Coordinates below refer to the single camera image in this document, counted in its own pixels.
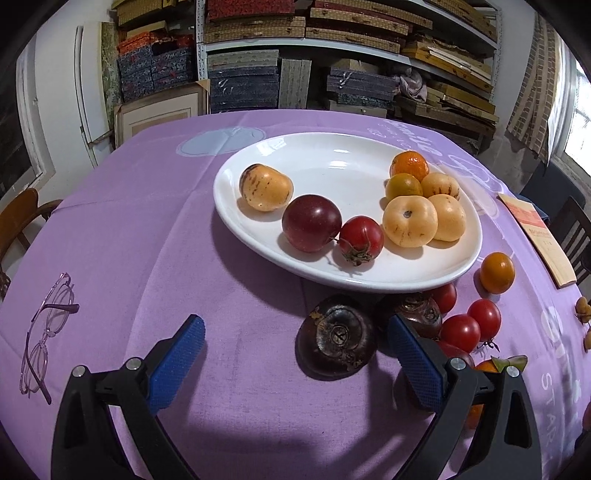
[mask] shelf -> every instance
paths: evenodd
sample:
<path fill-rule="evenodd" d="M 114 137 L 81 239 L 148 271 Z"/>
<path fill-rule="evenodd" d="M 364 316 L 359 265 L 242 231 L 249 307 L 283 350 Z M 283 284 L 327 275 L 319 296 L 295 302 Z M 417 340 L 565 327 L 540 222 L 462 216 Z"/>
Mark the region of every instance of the shelf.
<path fill-rule="evenodd" d="M 418 70 L 429 72 L 439 77 L 442 77 L 449 82 L 469 90 L 472 93 L 490 98 L 490 95 L 471 83 L 462 80 L 461 78 L 452 75 L 445 70 L 438 69 L 421 60 L 410 59 L 404 55 L 397 53 L 390 53 L 389 51 L 378 50 L 377 48 L 364 47 L 354 43 L 345 43 L 333 40 L 319 40 L 316 38 L 249 38 L 244 40 L 232 40 L 217 43 L 209 43 L 205 45 L 207 53 L 212 53 L 220 50 L 230 50 L 232 48 L 257 48 L 257 47 L 272 47 L 272 46 L 296 46 L 296 47 L 318 47 L 318 48 L 332 48 L 334 50 L 354 51 L 364 55 L 372 55 L 382 59 L 396 61 L 405 65 L 410 65 Z"/>
<path fill-rule="evenodd" d="M 434 30 L 449 33 L 450 37 L 459 46 L 463 48 L 470 46 L 467 50 L 470 50 L 472 53 L 492 57 L 498 48 L 497 43 L 484 35 L 484 33 L 479 32 L 473 26 L 468 25 L 450 12 L 425 0 L 381 0 L 381 3 L 401 8 L 432 20 Z"/>

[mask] purple tablecloth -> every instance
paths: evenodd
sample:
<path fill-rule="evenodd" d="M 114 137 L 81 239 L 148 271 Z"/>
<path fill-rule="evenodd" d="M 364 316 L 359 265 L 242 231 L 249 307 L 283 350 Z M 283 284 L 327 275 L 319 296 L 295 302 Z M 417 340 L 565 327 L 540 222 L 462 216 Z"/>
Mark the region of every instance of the purple tablecloth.
<path fill-rule="evenodd" d="M 301 321 L 334 292 L 302 280 L 242 245 L 215 212 L 212 184 L 229 156 L 262 138 L 341 132 L 421 151 L 456 176 L 482 221 L 480 258 L 458 282 L 452 313 L 480 298 L 474 274 L 493 251 L 510 255 L 513 287 L 498 298 L 501 356 L 524 354 L 546 476 L 571 455 L 591 397 L 577 287 L 557 291 L 495 192 L 507 188 L 440 134 L 367 116 L 316 111 L 210 115 L 142 131 L 68 197 L 24 257 L 0 310 L 0 421 L 25 460 L 49 478 L 57 409 L 70 371 L 119 368 L 171 336 L 190 313 L 204 318 L 206 347 L 159 414 L 203 480 L 392 478 L 429 418 L 407 403 L 395 359 L 377 354 L 336 382 L 307 378 L 294 357 Z M 62 272 L 80 311 L 47 342 L 54 403 L 18 389 L 30 320 Z M 365 303 L 371 295 L 360 297 Z M 475 360 L 481 361 L 489 352 Z M 116 423 L 146 475 L 121 417 Z M 469 439 L 445 475 L 459 468 Z"/>

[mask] curtain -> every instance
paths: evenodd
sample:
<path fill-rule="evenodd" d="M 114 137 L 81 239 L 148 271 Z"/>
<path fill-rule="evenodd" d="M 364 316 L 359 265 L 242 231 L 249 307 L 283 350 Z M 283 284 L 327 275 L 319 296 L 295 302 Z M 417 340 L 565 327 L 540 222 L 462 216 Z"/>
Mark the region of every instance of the curtain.
<path fill-rule="evenodd" d="M 536 14 L 530 57 L 517 103 L 507 130 L 536 156 L 548 155 L 548 119 L 556 94 L 557 34 L 554 28 Z"/>

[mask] white plate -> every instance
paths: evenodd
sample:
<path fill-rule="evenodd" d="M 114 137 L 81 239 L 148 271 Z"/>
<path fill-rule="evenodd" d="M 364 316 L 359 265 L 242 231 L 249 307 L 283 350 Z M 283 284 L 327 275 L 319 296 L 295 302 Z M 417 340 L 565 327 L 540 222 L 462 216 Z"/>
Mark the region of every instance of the white plate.
<path fill-rule="evenodd" d="M 244 244 L 309 280 L 381 293 L 445 285 L 469 270 L 482 246 L 480 219 L 464 192 L 460 193 L 460 203 L 466 211 L 466 233 L 458 242 L 433 241 L 421 248 L 400 248 L 386 238 L 386 247 L 375 261 L 355 268 L 334 245 L 318 254 L 293 248 L 282 234 L 283 210 L 256 212 L 241 199 L 238 189 L 244 169 L 262 163 L 291 178 L 293 198 L 309 193 L 322 195 L 339 208 L 343 223 L 356 215 L 366 215 L 381 224 L 384 182 L 392 159 L 400 152 L 400 148 L 369 138 L 322 132 L 263 140 L 238 151 L 220 168 L 213 184 L 216 209 Z"/>

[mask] picture frame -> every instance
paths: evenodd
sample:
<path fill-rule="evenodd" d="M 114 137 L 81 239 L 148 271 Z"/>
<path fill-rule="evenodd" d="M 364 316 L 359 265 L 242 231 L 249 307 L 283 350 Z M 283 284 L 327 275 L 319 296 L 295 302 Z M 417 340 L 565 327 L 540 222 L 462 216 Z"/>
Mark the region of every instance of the picture frame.
<path fill-rule="evenodd" d="M 199 80 L 117 105 L 115 148 L 154 125 L 209 114 L 209 85 Z"/>

